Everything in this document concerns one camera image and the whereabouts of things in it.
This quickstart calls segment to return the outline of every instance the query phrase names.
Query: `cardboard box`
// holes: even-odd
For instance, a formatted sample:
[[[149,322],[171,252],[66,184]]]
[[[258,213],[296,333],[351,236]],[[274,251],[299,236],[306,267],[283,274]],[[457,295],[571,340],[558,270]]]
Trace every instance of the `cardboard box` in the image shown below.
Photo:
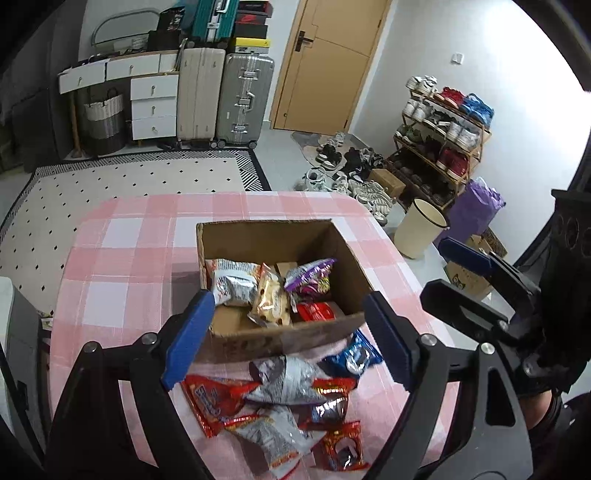
[[[492,230],[486,229],[482,237],[472,235],[467,241],[466,245],[475,249],[482,250],[488,254],[491,251],[504,258],[507,255],[507,250],[501,241],[492,233]],[[465,293],[472,295],[477,300],[484,299],[491,291],[492,286],[484,278],[469,270],[461,267],[457,263],[448,262],[444,270],[450,282],[463,290]]]
[[[300,352],[341,340],[365,323],[362,301],[372,288],[345,239],[329,220],[198,224],[197,249],[201,284],[208,289],[205,259],[301,265],[336,258],[330,289],[346,315],[330,322],[304,322],[292,313],[292,325],[262,328],[247,318],[250,308],[218,306],[197,361],[237,362]]]
[[[384,187],[384,190],[386,190],[386,193],[390,195],[392,200],[396,200],[404,190],[404,187],[406,187],[402,180],[385,168],[373,169],[369,174],[368,180],[378,182]]]

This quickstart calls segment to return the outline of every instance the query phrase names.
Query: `beige suitcase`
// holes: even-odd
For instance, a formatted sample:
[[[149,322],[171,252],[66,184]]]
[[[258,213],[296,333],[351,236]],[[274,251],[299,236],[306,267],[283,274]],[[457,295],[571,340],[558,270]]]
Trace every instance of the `beige suitcase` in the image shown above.
[[[212,141],[215,137],[225,56],[218,48],[183,50],[177,99],[179,140]]]

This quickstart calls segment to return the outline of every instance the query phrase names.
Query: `door handle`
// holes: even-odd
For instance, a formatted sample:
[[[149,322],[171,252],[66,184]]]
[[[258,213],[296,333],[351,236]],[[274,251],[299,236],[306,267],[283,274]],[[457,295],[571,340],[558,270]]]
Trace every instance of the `door handle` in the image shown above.
[[[314,39],[313,38],[306,38],[305,37],[306,32],[304,32],[303,30],[300,30],[300,34],[297,36],[297,42],[295,42],[295,51],[301,51],[301,45],[304,42],[307,43],[314,43]]]

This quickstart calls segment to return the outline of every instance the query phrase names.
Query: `table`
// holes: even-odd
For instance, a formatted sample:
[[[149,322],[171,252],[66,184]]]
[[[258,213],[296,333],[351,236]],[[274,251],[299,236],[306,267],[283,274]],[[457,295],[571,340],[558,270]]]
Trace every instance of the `table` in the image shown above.
[[[51,338],[50,391],[57,406],[80,348],[96,340],[105,348],[132,343],[157,332],[171,314],[181,312],[199,285],[195,225],[242,219],[332,219],[359,260],[372,287],[394,310],[408,317],[420,333],[445,332],[424,313],[421,286],[387,234],[357,201],[338,193],[261,192],[157,195],[102,203],[80,224],[70,251],[54,315]],[[369,334],[367,326],[363,327]],[[305,352],[316,359],[338,351],[331,347]],[[246,363],[193,364],[191,373],[249,378]],[[135,409],[131,386],[121,384],[129,431],[140,459],[154,463]],[[426,461],[439,456],[451,422],[456,385],[448,385]],[[350,396],[348,420],[361,420],[363,451],[373,461],[391,433],[407,393],[393,382],[385,364],[371,368]],[[191,440],[216,479],[253,476],[243,443],[228,432],[204,437],[178,385],[171,398]],[[347,478],[361,478],[364,472]],[[294,480],[339,478],[314,468],[308,455]]]

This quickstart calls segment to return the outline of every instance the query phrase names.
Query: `cardboard box on floor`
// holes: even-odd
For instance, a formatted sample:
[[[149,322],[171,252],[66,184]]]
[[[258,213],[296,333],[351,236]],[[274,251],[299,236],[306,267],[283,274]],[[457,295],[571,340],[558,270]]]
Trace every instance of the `cardboard box on floor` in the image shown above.
[[[375,168],[369,174],[368,180],[378,182],[392,200],[396,200],[406,185],[404,182],[396,177],[393,173],[385,168]]]
[[[482,236],[472,235],[466,241],[466,245],[475,250],[482,249],[486,254],[493,251],[501,258],[507,255],[507,250],[490,229],[486,229]],[[448,262],[444,270],[453,285],[465,293],[469,293],[477,300],[484,299],[492,291],[492,285],[484,278],[454,262]]]

